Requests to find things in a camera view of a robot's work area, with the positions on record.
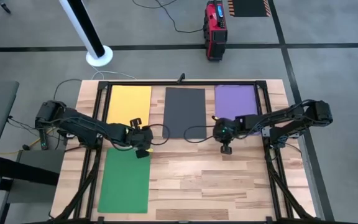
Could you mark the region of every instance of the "gray floor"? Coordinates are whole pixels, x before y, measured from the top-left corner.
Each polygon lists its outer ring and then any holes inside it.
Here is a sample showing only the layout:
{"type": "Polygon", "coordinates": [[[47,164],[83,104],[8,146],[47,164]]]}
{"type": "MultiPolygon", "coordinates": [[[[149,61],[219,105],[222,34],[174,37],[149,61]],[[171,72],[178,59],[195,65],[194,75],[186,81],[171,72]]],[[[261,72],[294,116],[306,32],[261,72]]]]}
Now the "gray floor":
{"type": "MultiPolygon", "coordinates": [[[[197,29],[205,2],[178,0],[168,10],[178,28],[197,29]]],[[[142,9],[128,0],[85,0],[85,4],[108,45],[203,42],[200,33],[177,34],[159,9],[142,9]]],[[[275,4],[287,43],[358,42],[358,1],[276,0],[275,4]]],[[[0,47],[82,45],[57,0],[7,0],[7,5],[12,15],[0,8],[0,47]]],[[[271,17],[229,16],[227,24],[230,43],[278,42],[271,17]]],[[[298,49],[290,50],[290,57],[302,98],[326,100],[333,111],[332,125],[311,132],[335,219],[358,222],[358,49],[298,49]]],[[[204,50],[115,51],[114,60],[103,70],[152,79],[178,78],[183,72],[187,78],[279,78],[293,103],[278,49],[231,49],[219,63],[208,62],[204,50]]],[[[58,83],[68,78],[90,79],[93,73],[85,52],[0,53],[0,80],[21,84],[11,114],[28,124],[34,122],[40,104],[52,98],[58,83]]],[[[74,106],[79,83],[64,85],[57,99],[74,106]]],[[[14,152],[34,138],[25,130],[6,126],[0,152],[14,152]]],[[[13,205],[6,223],[45,220],[50,206],[13,205]]]]}

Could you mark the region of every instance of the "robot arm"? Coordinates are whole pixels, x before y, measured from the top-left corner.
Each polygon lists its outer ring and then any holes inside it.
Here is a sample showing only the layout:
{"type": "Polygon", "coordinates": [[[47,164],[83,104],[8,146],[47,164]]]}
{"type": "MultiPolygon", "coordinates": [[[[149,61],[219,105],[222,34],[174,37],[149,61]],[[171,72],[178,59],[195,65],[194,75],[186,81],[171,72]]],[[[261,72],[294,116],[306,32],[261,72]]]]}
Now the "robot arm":
{"type": "Polygon", "coordinates": [[[150,149],[153,133],[148,126],[140,129],[140,124],[140,118],[132,120],[131,126],[106,124],[68,108],[62,102],[52,100],[42,104],[35,118],[37,128],[58,127],[77,136],[79,142],[88,148],[97,149],[101,146],[102,138],[105,138],[114,147],[136,147],[137,157],[145,157],[149,155],[146,150],[150,149]]]}
{"type": "Polygon", "coordinates": [[[274,146],[284,147],[290,136],[301,136],[311,126],[324,127],[332,123],[333,117],[329,105],[323,101],[305,100],[289,108],[263,115],[236,116],[233,120],[214,118],[216,120],[213,136],[223,143],[221,153],[231,154],[229,143],[237,138],[244,139],[250,134],[262,131],[264,137],[270,137],[274,146]],[[283,127],[272,127],[283,122],[290,123],[283,127]]]}

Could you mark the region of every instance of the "table leg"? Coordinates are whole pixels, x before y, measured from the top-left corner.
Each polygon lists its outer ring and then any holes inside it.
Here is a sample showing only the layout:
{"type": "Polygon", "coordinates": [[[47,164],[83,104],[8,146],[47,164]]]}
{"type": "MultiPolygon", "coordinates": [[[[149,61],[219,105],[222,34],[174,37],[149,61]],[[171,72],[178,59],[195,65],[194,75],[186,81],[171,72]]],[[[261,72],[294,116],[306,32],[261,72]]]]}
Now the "table leg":
{"type": "Polygon", "coordinates": [[[0,157],[0,176],[56,186],[59,174],[0,157]]]}

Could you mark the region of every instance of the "wooden tabletop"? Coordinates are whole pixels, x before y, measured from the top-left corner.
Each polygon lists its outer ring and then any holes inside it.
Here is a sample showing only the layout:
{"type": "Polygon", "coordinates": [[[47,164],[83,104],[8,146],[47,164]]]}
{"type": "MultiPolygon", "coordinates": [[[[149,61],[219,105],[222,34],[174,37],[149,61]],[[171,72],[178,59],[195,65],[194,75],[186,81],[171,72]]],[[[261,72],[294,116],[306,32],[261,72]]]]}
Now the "wooden tabletop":
{"type": "MultiPolygon", "coordinates": [[[[266,80],[273,111],[288,106],[282,80],[266,80]]],[[[83,81],[76,109],[92,116],[98,81],[83,81]]],[[[214,86],[175,86],[176,88],[204,88],[206,90],[207,125],[214,124],[214,86]]],[[[153,86],[150,124],[163,123],[166,86],[153,86]]],[[[264,101],[261,99],[265,113],[264,101]]],[[[162,129],[153,127],[154,141],[162,141],[162,129]]],[[[298,141],[287,143],[299,147],[298,141]]],[[[78,145],[69,141],[67,148],[78,145]]],[[[150,167],[149,211],[146,214],[98,213],[99,195],[106,151],[111,143],[104,141],[95,191],[92,220],[104,216],[106,221],[162,221],[162,220],[229,220],[255,221],[274,217],[272,194],[260,136],[249,136],[231,143],[232,155],[223,155],[221,144],[214,139],[189,144],[182,139],[170,139],[162,146],[154,146],[150,167]]],[[[292,147],[281,149],[289,189],[305,210],[315,215],[301,154],[292,147]]],[[[52,216],[59,215],[78,190],[85,149],[65,154],[52,216]]],[[[282,214],[285,216],[283,196],[278,190],[282,214]]],[[[83,197],[81,217],[85,216],[88,191],[83,197]]]]}

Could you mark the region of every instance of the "black metal frame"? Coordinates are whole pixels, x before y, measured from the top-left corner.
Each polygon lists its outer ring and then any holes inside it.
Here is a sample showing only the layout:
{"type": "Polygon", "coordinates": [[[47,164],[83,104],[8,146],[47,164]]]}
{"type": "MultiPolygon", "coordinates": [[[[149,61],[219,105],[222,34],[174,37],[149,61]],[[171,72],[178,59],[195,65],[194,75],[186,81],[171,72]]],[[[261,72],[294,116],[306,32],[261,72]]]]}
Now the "black metal frame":
{"type": "MultiPolygon", "coordinates": [[[[172,81],[138,81],[138,82],[133,82],[133,81],[113,81],[113,82],[106,82],[106,81],[100,81],[99,85],[98,85],[98,92],[96,94],[96,101],[94,104],[94,111],[93,111],[93,118],[97,118],[97,114],[99,111],[99,107],[100,107],[100,101],[101,101],[101,95],[102,95],[102,90],[105,89],[107,87],[107,91],[106,91],[106,97],[105,97],[105,102],[104,102],[104,108],[103,108],[103,115],[102,115],[102,121],[106,121],[107,120],[107,115],[108,115],[108,110],[109,110],[109,102],[110,102],[110,96],[111,96],[111,90],[112,90],[112,86],[113,85],[131,85],[131,86],[182,86],[182,85],[251,85],[254,87],[255,90],[255,100],[257,103],[257,111],[258,114],[262,114],[262,107],[261,107],[261,102],[260,102],[260,94],[259,94],[259,88],[262,89],[263,91],[263,98],[266,104],[266,109],[267,112],[271,112],[272,111],[272,107],[270,104],[270,98],[269,98],[269,93],[267,90],[267,84],[266,81],[241,81],[241,80],[233,80],[233,81],[226,81],[226,80],[211,80],[211,81],[207,81],[207,80],[184,80],[184,75],[181,76],[181,78],[179,80],[172,80],[172,81]]],[[[262,137],[263,140],[263,144],[264,144],[264,151],[265,151],[265,160],[267,163],[267,170],[271,169],[273,167],[272,165],[272,158],[270,156],[270,139],[267,137],[262,137]]],[[[281,153],[279,149],[275,149],[275,153],[277,155],[277,169],[278,169],[278,175],[279,175],[279,180],[276,178],[273,178],[271,175],[271,172],[268,172],[269,175],[269,182],[270,182],[270,189],[272,192],[272,200],[273,200],[273,206],[274,206],[274,210],[275,210],[275,216],[276,219],[279,219],[282,217],[281,211],[280,211],[280,202],[278,201],[278,194],[277,194],[277,187],[276,187],[276,183],[277,181],[280,181],[281,183],[278,184],[279,187],[286,187],[287,186],[287,180],[285,178],[285,170],[283,167],[283,162],[282,162],[282,157],[281,157],[281,153]]],[[[85,154],[85,158],[84,158],[84,163],[83,163],[83,169],[81,171],[81,181],[80,181],[80,185],[83,182],[83,180],[86,177],[87,171],[88,171],[88,166],[90,163],[90,150],[87,150],[86,154],[85,154]]],[[[99,162],[100,162],[100,157],[101,157],[101,150],[97,150],[96,151],[96,155],[95,155],[95,159],[94,162],[97,162],[97,166],[99,169],[99,162]]],[[[86,215],[85,218],[91,218],[92,215],[92,207],[93,207],[93,202],[94,202],[94,193],[96,191],[96,181],[97,181],[97,176],[95,179],[93,179],[90,189],[89,189],[89,195],[88,195],[88,203],[86,206],[86,215]]],[[[291,203],[290,200],[287,199],[286,194],[284,194],[284,198],[285,198],[285,207],[287,210],[287,217],[288,218],[293,218],[293,212],[291,209],[291,203]]],[[[81,210],[81,203],[82,201],[80,200],[76,206],[76,210],[74,213],[74,218],[79,218],[79,214],[80,214],[80,210],[81,210]]],[[[118,222],[105,222],[103,221],[103,217],[100,217],[100,221],[95,222],[95,223],[118,223],[118,222]]],[[[159,223],[159,224],[169,224],[169,223],[177,223],[177,222],[125,222],[128,224],[131,223],[159,223]]],[[[192,223],[214,223],[214,222],[192,222],[192,223]]],[[[238,222],[238,223],[255,223],[255,224],[262,224],[262,223],[266,223],[266,222],[238,222]]]]}

